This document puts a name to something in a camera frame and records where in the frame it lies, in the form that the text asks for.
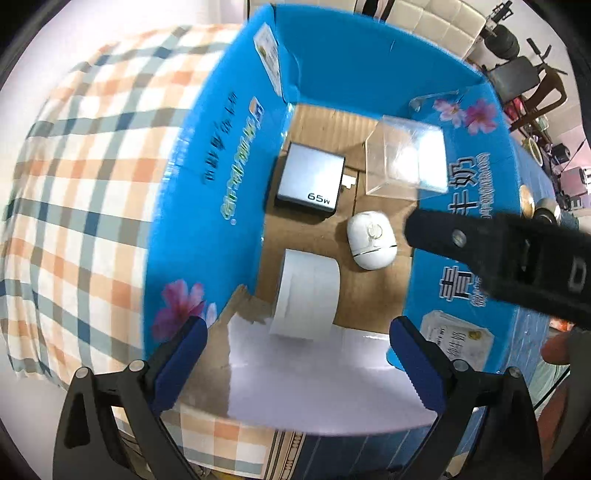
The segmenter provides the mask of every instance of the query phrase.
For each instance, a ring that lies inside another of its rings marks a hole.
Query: white computer mouse
[[[347,223],[347,237],[355,262],[378,270],[394,261],[398,247],[392,225],[382,212],[361,212]]]

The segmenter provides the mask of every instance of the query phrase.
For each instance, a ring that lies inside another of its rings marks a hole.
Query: clear acrylic box
[[[384,115],[365,141],[368,195],[406,200],[447,193],[443,131]]]

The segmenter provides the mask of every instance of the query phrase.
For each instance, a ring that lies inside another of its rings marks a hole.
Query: screw
[[[129,364],[129,369],[132,372],[139,372],[140,370],[143,369],[144,365],[145,365],[145,363],[143,360],[134,360],[133,362],[131,362]]]
[[[521,371],[517,367],[509,367],[509,375],[513,378],[519,378],[521,376]]]
[[[452,241],[460,248],[466,246],[466,234],[461,230],[454,230],[452,232]]]
[[[78,370],[76,370],[76,378],[84,378],[86,375],[88,375],[88,369],[86,367],[81,367]]]
[[[459,372],[465,372],[468,370],[470,366],[464,360],[458,359],[453,361],[453,368],[455,368]]]

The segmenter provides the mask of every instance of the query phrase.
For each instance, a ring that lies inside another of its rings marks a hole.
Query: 65w charger
[[[275,202],[330,216],[339,201],[345,157],[291,143]]]

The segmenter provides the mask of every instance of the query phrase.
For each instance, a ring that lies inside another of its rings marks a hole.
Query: pink flower graphic
[[[451,121],[455,128],[460,128],[463,120],[466,118],[466,112],[460,108],[459,103],[449,103],[445,100],[439,99],[435,100],[433,108],[438,112],[441,112],[439,120],[442,122]]]
[[[203,299],[203,285],[196,283],[189,293],[184,280],[166,285],[162,291],[162,298],[167,306],[156,314],[152,324],[152,335],[158,341],[170,340],[189,317],[202,317],[206,305]],[[205,314],[207,328],[210,328],[216,320],[216,304],[210,303]]]
[[[496,130],[495,118],[495,106],[492,103],[486,103],[484,98],[480,98],[476,105],[472,105],[466,110],[465,123],[470,135],[476,135],[479,131],[489,134]]]

